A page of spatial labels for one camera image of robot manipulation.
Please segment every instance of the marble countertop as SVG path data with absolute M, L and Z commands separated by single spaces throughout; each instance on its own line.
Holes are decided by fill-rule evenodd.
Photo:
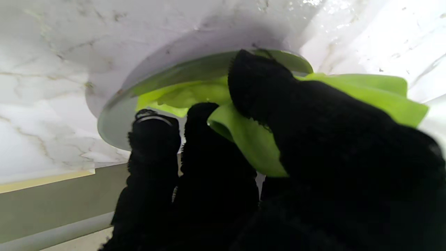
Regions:
M 205 51 L 207 34 L 246 22 L 274 32 L 241 39 L 315 71 L 406 78 L 431 107 L 420 129 L 446 143 L 443 0 L 18 0 L 0 20 L 0 184 L 126 162 L 96 123 L 129 73 L 167 44 L 174 62 L 186 35 Z

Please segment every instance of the yellow edge trim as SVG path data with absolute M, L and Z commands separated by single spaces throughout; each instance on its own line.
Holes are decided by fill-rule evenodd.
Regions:
M 89 175 L 93 175 L 95 173 L 96 172 L 94 169 L 90 169 L 90 170 L 42 177 L 42 178 L 37 178 L 37 179 L 32 179 L 32 180 L 18 181 L 18 182 L 9 183 L 9 184 L 3 184 L 3 185 L 0 185 L 0 193 L 12 192 L 12 191 L 20 190 L 20 189 L 41 186 L 41 185 L 45 185 L 45 184 L 49 184 L 49 183 L 62 181 L 62 180 L 69 180 L 69 179 L 89 176 Z

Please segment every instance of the wall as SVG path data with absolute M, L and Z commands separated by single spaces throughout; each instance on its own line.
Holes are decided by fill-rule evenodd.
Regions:
M 98 168 L 91 176 L 0 194 L 0 243 L 113 212 L 127 177 L 122 164 Z

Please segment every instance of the metal ring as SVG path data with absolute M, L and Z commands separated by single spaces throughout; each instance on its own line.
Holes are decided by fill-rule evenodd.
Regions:
M 157 119 L 157 120 L 161 120 L 166 122 L 169 126 L 173 126 L 172 123 L 170 123 L 167 119 L 163 118 L 163 117 L 158 117 L 158 116 L 150 116 L 150 117 L 144 117 L 141 119 L 138 119 L 136 122 L 139 123 L 141 121 L 145 121 L 145 120 L 149 120 L 149 119 Z

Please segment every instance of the green cloth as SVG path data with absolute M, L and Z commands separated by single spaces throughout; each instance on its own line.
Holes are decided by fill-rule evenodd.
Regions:
M 312 73 L 299 80 L 318 80 L 350 96 L 385 111 L 397 123 L 417 127 L 428 107 L 407 99 L 407 82 L 399 77 L 384 75 L 325 75 Z M 253 120 L 241 116 L 231 103 L 227 78 L 176 84 L 143 94 L 137 110 L 152 107 L 180 117 L 193 104 L 215 102 L 220 105 L 208 119 L 219 134 L 233 141 L 248 162 L 260 173 L 271 177 L 286 177 L 279 161 L 280 152 L 273 135 Z

